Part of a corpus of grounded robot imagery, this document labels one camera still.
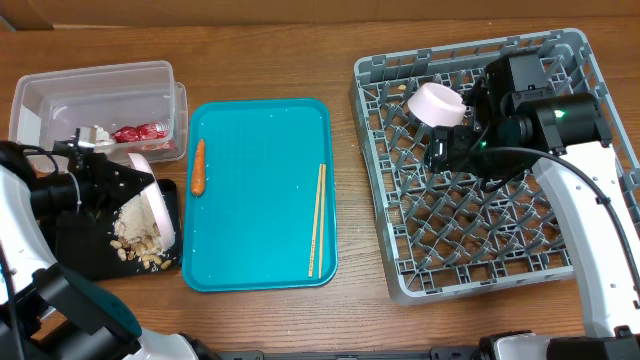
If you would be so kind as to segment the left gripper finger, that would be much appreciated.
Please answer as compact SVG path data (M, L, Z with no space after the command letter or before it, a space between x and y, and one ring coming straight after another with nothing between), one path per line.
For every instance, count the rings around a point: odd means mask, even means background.
M152 185L151 181L132 182L117 180L100 189L99 210L104 213L114 213L129 200L142 193Z
M154 183L155 176L145 157L139 153L128 154L128 164L122 165L104 159L97 166L97 173L115 183Z

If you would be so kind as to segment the pink plate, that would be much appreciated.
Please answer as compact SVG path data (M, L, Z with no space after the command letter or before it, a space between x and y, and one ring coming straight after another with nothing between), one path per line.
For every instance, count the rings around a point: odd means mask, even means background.
M152 178L152 183L144 188L143 193L147 198L155 224L158 227L159 244L163 250L168 250L175 243L175 231L158 182L151 166L143 155L129 153L128 156L133 169L146 173Z

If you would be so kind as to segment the white tissue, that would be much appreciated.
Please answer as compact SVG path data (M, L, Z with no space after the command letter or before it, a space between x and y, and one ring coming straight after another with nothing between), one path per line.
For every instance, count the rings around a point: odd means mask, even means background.
M116 140L102 127L95 125L96 129L96 145L97 146L111 146L116 143Z

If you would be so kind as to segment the red snack wrapper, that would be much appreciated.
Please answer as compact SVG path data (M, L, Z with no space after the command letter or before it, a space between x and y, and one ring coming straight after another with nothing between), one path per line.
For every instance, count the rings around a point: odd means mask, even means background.
M139 126L125 126L111 134L117 143L144 142L167 138L167 141L156 144L146 144L139 147L140 151L174 150L175 141L170 136L170 128L165 123L146 123Z

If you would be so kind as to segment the pink bowl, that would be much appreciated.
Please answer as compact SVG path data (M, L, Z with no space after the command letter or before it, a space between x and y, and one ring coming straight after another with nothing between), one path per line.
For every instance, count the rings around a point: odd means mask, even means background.
M407 101L409 111L430 127L461 125L466 113L462 96L439 83L423 84Z

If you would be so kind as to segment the orange carrot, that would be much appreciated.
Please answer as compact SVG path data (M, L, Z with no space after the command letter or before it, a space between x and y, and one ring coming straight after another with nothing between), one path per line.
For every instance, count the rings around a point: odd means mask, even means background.
M206 187L206 143L200 139L194 154L194 161L191 172L191 193L194 196L201 196Z

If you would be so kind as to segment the wooden chopstick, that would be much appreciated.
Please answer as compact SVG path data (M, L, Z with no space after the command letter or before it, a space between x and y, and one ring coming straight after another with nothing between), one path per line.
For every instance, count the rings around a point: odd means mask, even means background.
M325 235L325 198L326 198L326 164L321 164L320 174L320 217L319 217L319 260L318 278L322 278L324 261L324 235Z
M309 268L308 268L308 277L311 278L314 273L315 267L315 249L316 249L316 238L318 231L318 212L320 207L320 195L321 195L321 184L322 184L322 169L323 164L319 165L318 168L318 176L316 183L316 193L315 193L315 203L314 203L314 214L313 214L313 226L312 226L312 236L311 236L311 245L310 245L310 258L309 258Z

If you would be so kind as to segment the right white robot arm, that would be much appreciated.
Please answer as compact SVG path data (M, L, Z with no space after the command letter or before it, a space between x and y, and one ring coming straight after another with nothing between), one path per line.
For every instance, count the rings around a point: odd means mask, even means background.
M494 192L531 171L551 203L579 287L578 337L530 331L480 341L481 359L635 359L639 236L618 178L613 136L589 93L559 94L533 52L489 63L464 94L425 84L409 108L430 130L432 173L465 172Z

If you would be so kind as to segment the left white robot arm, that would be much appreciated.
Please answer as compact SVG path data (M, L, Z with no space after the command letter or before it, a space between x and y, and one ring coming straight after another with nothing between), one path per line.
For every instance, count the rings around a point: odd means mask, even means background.
M214 359L216 353L185 334L140 326L115 295L60 264L37 222L83 210L115 211L159 188L143 156L129 166L63 141L49 158L69 159L66 173L39 177L28 158L43 149L1 144L1 356L4 359Z

